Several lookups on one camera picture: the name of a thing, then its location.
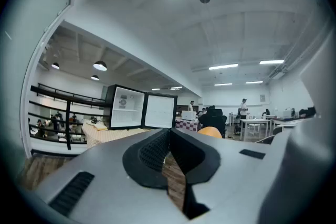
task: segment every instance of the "checkered tablecloth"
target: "checkered tablecloth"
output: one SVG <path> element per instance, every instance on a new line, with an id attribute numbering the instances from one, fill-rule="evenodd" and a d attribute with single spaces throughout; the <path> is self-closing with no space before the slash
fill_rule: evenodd
<path id="1" fill-rule="evenodd" d="M 176 128 L 183 128 L 197 132 L 198 121 L 176 120 Z"/>
<path id="2" fill-rule="evenodd" d="M 87 123 L 83 124 L 82 127 L 85 136 L 87 137 L 88 148 L 99 145 L 101 143 L 121 139 L 127 136 L 139 134 L 148 131 L 148 129 L 129 129 L 129 130 L 108 130 L 108 131 L 97 131 L 93 125 Z"/>

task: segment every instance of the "railing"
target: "railing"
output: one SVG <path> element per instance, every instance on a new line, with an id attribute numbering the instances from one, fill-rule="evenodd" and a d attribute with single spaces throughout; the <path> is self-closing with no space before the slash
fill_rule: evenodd
<path id="1" fill-rule="evenodd" d="M 42 89 L 41 86 L 47 87 L 47 88 L 51 88 L 53 90 L 50 91 L 50 90 Z M 57 91 L 65 92 L 65 93 L 69 93 L 69 92 L 57 90 L 55 88 L 52 88 L 52 87 L 49 87 L 49 86 L 45 86 L 43 84 L 39 84 L 39 87 L 31 86 L 30 90 L 32 92 L 36 92 L 37 95 L 41 94 L 41 95 L 45 95 L 45 96 L 48 96 L 48 97 L 51 97 L 51 98 L 54 98 L 54 99 L 60 99 L 60 100 L 66 101 L 67 107 L 66 107 L 65 110 L 58 109 L 58 108 L 53 108 L 51 106 L 43 105 L 43 104 L 40 104 L 40 103 L 37 103 L 37 102 L 34 102 L 34 101 L 29 101 L 29 103 L 31 103 L 33 105 L 37 105 L 37 106 L 40 106 L 40 107 L 43 107 L 43 108 L 47 108 L 47 109 L 52 109 L 52 110 L 55 110 L 55 111 L 65 112 L 66 113 L 65 120 L 57 120 L 57 119 L 54 119 L 54 118 L 50 118 L 50 117 L 47 117 L 47 116 L 42 116 L 42 115 L 38 115 L 36 113 L 30 113 L 30 112 L 28 113 L 28 115 L 36 117 L 36 118 L 39 118 L 39 119 L 49 120 L 49 121 L 52 122 L 53 125 L 54 125 L 54 123 L 64 124 L 65 125 L 65 130 L 55 130 L 54 128 L 50 129 L 50 128 L 45 128 L 45 126 L 35 126 L 33 124 L 30 124 L 29 126 L 32 127 L 32 128 L 36 128 L 38 130 L 38 132 L 40 132 L 40 133 L 54 132 L 54 133 L 65 134 L 66 141 L 59 141 L 59 140 L 57 140 L 57 141 L 56 140 L 48 140 L 48 141 L 57 142 L 57 143 L 66 143 L 67 147 L 68 147 L 68 150 L 71 150 L 71 143 L 74 143 L 74 144 L 86 144 L 87 143 L 87 142 L 71 142 L 71 137 L 70 137 L 71 135 L 83 135 L 83 134 L 82 133 L 78 133 L 78 132 L 71 132 L 70 131 L 70 125 L 71 126 L 75 125 L 76 128 L 77 128 L 77 126 L 81 126 L 81 125 L 83 125 L 83 123 L 70 122 L 70 113 L 77 114 L 77 115 L 89 115 L 89 116 L 109 117 L 108 115 L 91 114 L 91 113 L 81 113 L 81 112 L 77 112 L 77 111 L 74 112 L 74 111 L 70 110 L 70 106 L 73 103 L 75 103 L 75 104 L 89 105 L 91 107 L 93 107 L 93 106 L 103 107 L 103 108 L 105 108 L 105 107 L 111 107 L 111 104 L 103 103 L 102 102 L 102 101 L 104 101 L 103 99 L 91 98 L 91 97 L 87 97 L 87 96 L 79 95 L 79 94 L 74 94 L 74 93 L 70 93 L 70 94 L 72 94 L 72 96 L 64 95 L 64 94 L 58 93 Z M 32 136 L 32 137 L 37 138 L 37 139 L 45 140 L 45 138 L 42 138 L 42 137 L 36 137 L 36 136 Z"/>

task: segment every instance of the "ceiling light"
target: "ceiling light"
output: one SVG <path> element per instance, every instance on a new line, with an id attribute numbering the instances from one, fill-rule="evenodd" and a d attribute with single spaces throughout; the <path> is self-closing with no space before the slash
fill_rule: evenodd
<path id="1" fill-rule="evenodd" d="M 263 83 L 263 81 L 251 81 L 251 82 L 247 82 L 246 84 L 260 84 Z"/>
<path id="2" fill-rule="evenodd" d="M 215 70 L 215 69 L 221 69 L 221 68 L 229 68 L 229 67 L 237 67 L 238 64 L 234 63 L 233 65 L 225 65 L 225 66 L 219 66 L 219 67 L 209 67 L 209 70 Z"/>
<path id="3" fill-rule="evenodd" d="M 260 61 L 260 65 L 273 65 L 277 63 L 283 63 L 285 60 L 270 60 L 270 61 Z"/>
<path id="4" fill-rule="evenodd" d="M 232 85 L 232 83 L 215 84 L 215 86 L 226 86 L 226 85 Z"/>
<path id="5" fill-rule="evenodd" d="M 59 64 L 54 62 L 52 65 L 51 65 L 53 68 L 56 68 L 56 69 L 59 69 Z"/>
<path id="6" fill-rule="evenodd" d="M 99 80 L 99 78 L 98 78 L 97 75 L 93 75 L 93 76 L 91 77 L 91 79 L 93 79 L 93 80 Z"/>
<path id="7" fill-rule="evenodd" d="M 104 63 L 103 61 L 95 62 L 93 67 L 101 71 L 107 70 L 106 63 Z"/>

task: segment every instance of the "ceiling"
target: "ceiling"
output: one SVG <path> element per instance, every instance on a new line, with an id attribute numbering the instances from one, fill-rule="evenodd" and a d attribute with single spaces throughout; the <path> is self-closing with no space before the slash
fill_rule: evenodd
<path id="1" fill-rule="evenodd" d="M 61 65 L 63 71 L 69 73 L 72 73 L 74 69 L 81 68 L 83 70 L 81 75 L 90 78 L 93 73 L 87 73 L 87 69 L 83 69 L 83 66 L 92 67 L 99 60 L 106 63 L 108 70 L 140 83 L 147 89 L 151 89 L 150 87 L 169 88 L 176 85 L 157 72 L 100 44 L 98 39 L 90 35 L 81 35 L 62 25 L 52 35 L 39 62 L 49 68 L 56 61 Z M 72 62 L 72 65 L 62 65 L 61 63 L 65 61 Z"/>
<path id="2" fill-rule="evenodd" d="M 202 86 L 267 82 L 277 67 L 261 66 L 261 60 L 285 59 L 278 68 L 289 71 L 316 52 L 332 27 L 324 0 L 124 1 L 145 12 L 174 40 L 176 53 L 183 56 Z M 230 63 L 239 67 L 208 70 Z M 130 62 L 120 71 L 139 69 L 141 66 Z M 144 71 L 134 79 L 141 80 L 147 73 L 151 72 Z"/>

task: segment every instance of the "orange object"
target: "orange object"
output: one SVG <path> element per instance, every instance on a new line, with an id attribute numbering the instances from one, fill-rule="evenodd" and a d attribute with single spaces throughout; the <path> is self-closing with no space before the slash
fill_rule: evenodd
<path id="1" fill-rule="evenodd" d="M 222 138 L 219 130 L 217 128 L 214 128 L 214 127 L 206 127 L 206 128 L 200 129 L 198 131 L 198 133 L 213 136 L 213 137 L 216 137 L 216 138 Z"/>

